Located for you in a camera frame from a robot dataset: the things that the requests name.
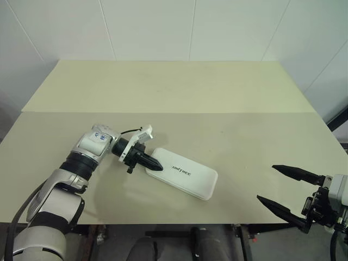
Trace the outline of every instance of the table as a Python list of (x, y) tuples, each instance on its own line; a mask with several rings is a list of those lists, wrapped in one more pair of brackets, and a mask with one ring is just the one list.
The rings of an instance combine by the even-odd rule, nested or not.
[[(120, 64), (123, 63), (60, 62), (28, 102), (0, 144), (4, 173), (0, 184), (0, 222), (11, 220), (30, 192), (59, 167), (74, 143), (94, 123), (118, 131), (150, 123), (155, 138), (147, 143), (149, 153), (156, 147), (166, 148), (215, 169), (219, 179), (213, 197), (202, 201), (148, 176), (142, 166), (127, 174), (127, 167), (111, 154), (94, 172), (83, 194), (86, 206), (81, 224), (279, 223), (282, 220), (259, 203), (256, 195), (271, 198), (299, 214), (306, 197), (316, 188), (283, 176), (271, 168), (272, 164), (297, 166), (319, 175), (348, 173), (344, 150), (277, 63), (243, 62), (240, 67), (239, 62), (154, 63), (153, 71), (152, 63), (124, 63), (125, 70)], [(131, 75), (132, 64), (142, 70), (135, 70), (127, 82), (122, 75), (126, 71)], [(190, 88), (195, 82), (191, 78), (210, 66), (215, 74), (208, 77), (210, 70), (206, 69), (202, 76), (206, 80), (196, 79), (195, 86), (202, 87), (202, 96), (192, 97), (192, 103), (180, 100), (175, 105), (173, 101), (185, 93), (184, 86), (178, 92), (164, 88), (161, 95), (155, 94), (161, 83), (166, 83), (164, 79), (156, 81), (158, 70), (162, 76), (165, 72), (170, 74), (173, 67), (188, 72), (178, 80), (176, 75), (166, 75), (166, 79), (172, 88), (176, 80)], [(92, 77), (93, 68), (98, 73)], [(141, 78), (140, 71), (145, 71), (147, 77)], [(238, 77), (242, 73), (249, 76), (246, 83), (242, 76)], [(88, 80), (80, 79), (82, 75)], [(121, 81), (120, 78), (128, 84), (127, 88), (119, 87), (116, 79)], [(139, 87), (141, 95), (133, 90), (134, 107), (126, 106), (131, 100), (125, 98), (132, 94), (130, 86), (140, 86), (145, 78), (152, 78), (155, 84), (147, 79)], [(107, 86), (113, 85), (113, 80), (117, 84), (108, 92)], [(215, 85), (210, 89), (207, 85), (212, 82)], [(94, 95), (97, 85), (101, 86), (103, 102)], [(144, 91), (144, 86), (152, 87), (151, 91)], [(64, 100), (63, 93), (69, 89), (70, 95)], [(79, 98), (82, 90), (85, 96)], [(123, 90), (127, 95), (118, 95), (123, 98), (111, 103)], [(201, 101), (203, 96), (210, 98), (208, 102)], [(229, 105), (219, 102), (227, 100), (231, 100)], [(149, 102), (140, 106), (140, 101)]]

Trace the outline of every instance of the floor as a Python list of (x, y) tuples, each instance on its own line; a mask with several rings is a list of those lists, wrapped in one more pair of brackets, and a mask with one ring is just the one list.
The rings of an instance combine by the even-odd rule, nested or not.
[[(134, 243), (146, 231), (189, 231), (191, 225), (112, 225), (108, 226), (108, 239), (94, 246), (91, 261), (125, 261)], [(231, 261), (243, 261), (239, 238), (226, 225), (201, 225), (210, 230), (220, 240)], [(6, 227), (0, 225), (0, 254), (3, 254)], [(85, 236), (68, 234), (66, 261), (77, 261), (82, 256)], [(253, 261), (327, 261), (330, 259), (331, 235), (322, 226), (313, 225), (309, 234), (297, 228), (262, 233), (256, 242), (250, 240)], [(163, 249), (160, 261), (192, 260), (189, 240), (185, 238), (160, 238), (159, 248)], [(348, 246), (338, 241), (337, 261), (348, 260)]]

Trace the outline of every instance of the metal frame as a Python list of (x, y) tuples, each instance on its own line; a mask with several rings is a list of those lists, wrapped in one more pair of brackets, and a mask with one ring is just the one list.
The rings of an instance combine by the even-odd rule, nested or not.
[(328, 128), (333, 132), (343, 123), (348, 121), (348, 106), (339, 112), (328, 124)]
[(250, 235), (247, 226), (240, 226), (240, 243), (243, 251), (243, 257), (245, 261), (252, 261)]
[(348, 150), (348, 143), (341, 143), (343, 149)]
[(271, 231), (292, 228), (292, 227), (295, 227), (295, 226), (289, 223), (248, 224), (247, 225), (248, 232), (250, 235), (257, 235), (259, 233), (271, 232)]

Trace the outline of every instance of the silver robotic arm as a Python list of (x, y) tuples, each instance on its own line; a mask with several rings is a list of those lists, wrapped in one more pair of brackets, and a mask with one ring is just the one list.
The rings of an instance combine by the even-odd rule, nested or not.
[(88, 187), (92, 172), (108, 152), (120, 157), (132, 173), (136, 163), (152, 170), (163, 170), (161, 164), (147, 155), (144, 142), (152, 139), (150, 125), (135, 131), (128, 141), (123, 133), (107, 126), (94, 125), (71, 150), (66, 161), (53, 171), (32, 199), (28, 227), (14, 240), (11, 254), (4, 260), (64, 260), (64, 234), (72, 229), (84, 208), (82, 194)]

